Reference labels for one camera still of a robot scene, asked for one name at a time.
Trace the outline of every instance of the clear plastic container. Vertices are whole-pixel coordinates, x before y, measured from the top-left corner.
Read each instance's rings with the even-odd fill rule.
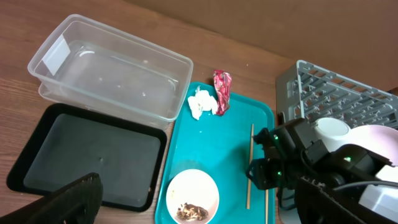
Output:
[[[68,16],[29,62],[46,99],[166,129],[181,109],[193,62],[146,40]]]

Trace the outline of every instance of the dish rack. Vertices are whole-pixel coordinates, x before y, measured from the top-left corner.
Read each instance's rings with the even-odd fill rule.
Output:
[[[299,60],[277,78],[277,113],[285,121],[337,118],[351,128],[378,124],[398,128],[398,97]]]

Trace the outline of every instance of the black tray rim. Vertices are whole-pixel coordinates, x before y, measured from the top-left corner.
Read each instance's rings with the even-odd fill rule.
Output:
[[[7,176],[6,184],[8,188],[16,192],[25,192],[37,195],[48,195],[51,193],[46,190],[32,189],[24,186],[24,179],[45,138],[47,137],[53,123],[55,122],[56,118],[61,114],[69,114],[79,118],[108,124],[110,126],[115,126],[117,128],[122,128],[142,134],[148,134],[160,140],[159,153],[157,155],[154,173],[152,174],[152,180],[150,182],[150,191],[148,191],[148,196],[145,204],[141,207],[133,207],[130,205],[102,201],[102,205],[107,207],[120,208],[133,212],[146,211],[152,205],[152,201],[155,195],[156,183],[167,144],[167,135],[165,134],[165,132],[161,129],[152,128],[143,124],[134,123],[125,119],[85,110],[82,108],[77,108],[75,106],[66,105],[63,103],[52,104],[44,111],[44,114],[42,115],[34,132],[30,136],[28,142],[26,143],[22,152],[19,154],[19,157],[17,158],[16,162],[10,170],[10,173]]]

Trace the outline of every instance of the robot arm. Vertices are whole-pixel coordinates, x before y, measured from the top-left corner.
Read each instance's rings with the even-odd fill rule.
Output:
[[[261,190],[278,187],[280,209],[297,207],[302,223],[394,223],[359,204],[369,181],[381,184],[377,174],[393,169],[385,157],[350,144],[328,152],[302,118],[263,129],[254,141],[264,158],[252,161],[247,177]],[[284,188],[295,190],[295,204],[282,206]]]

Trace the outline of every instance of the wooden table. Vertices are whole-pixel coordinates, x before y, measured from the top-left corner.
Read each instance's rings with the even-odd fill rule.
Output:
[[[208,82],[214,69],[225,69],[233,76],[234,92],[262,101],[273,110],[275,78],[294,64],[293,60],[122,0],[1,1],[0,216],[40,198],[9,190],[6,177],[42,113],[52,104],[37,93],[40,82],[28,73],[27,64],[51,31],[70,14],[84,15],[191,58],[192,81]],[[167,130],[169,139],[172,129],[171,125]],[[156,191],[148,211],[101,207],[96,223],[153,223],[159,184]]]

